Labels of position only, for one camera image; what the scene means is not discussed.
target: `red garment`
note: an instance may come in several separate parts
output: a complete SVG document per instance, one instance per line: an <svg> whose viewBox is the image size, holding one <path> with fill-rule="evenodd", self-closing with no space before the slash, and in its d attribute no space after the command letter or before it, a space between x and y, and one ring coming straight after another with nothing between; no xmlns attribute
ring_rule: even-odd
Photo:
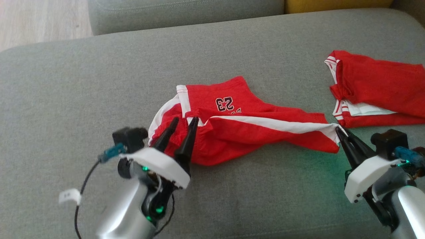
<svg viewBox="0 0 425 239"><path fill-rule="evenodd" d="M333 51L325 60L335 80L333 115L345 127L425 123L422 65L374 60L346 51ZM366 112L355 111L357 105Z"/></svg>
<svg viewBox="0 0 425 239"><path fill-rule="evenodd" d="M149 128L149 145L174 117L179 117L166 154L172 156L199 117L192 162L215 165L245 155L264 144L279 141L337 153L337 124L320 113L278 107L257 98L243 77L215 85L179 85L177 95L156 114Z"/></svg>

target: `gray sofa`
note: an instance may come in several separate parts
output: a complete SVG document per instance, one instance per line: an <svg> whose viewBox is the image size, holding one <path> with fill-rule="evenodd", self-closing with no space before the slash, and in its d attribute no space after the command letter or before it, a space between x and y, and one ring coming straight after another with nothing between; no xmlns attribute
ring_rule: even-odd
<svg viewBox="0 0 425 239"><path fill-rule="evenodd" d="M265 102L324 112L335 100L324 59L334 49L425 64L425 29L394 9L350 9L121 32L0 53L0 238L75 238L74 205L99 152L123 126L148 127L178 84L243 75ZM389 127L357 128L368 141ZM425 126L397 126L425 144ZM83 238L123 179L116 161L90 178L79 213ZM192 166L187 190L158 236L166 239L386 238L365 202L343 193L343 152L266 145L214 167ZM423 188L425 182L419 181Z"/></svg>

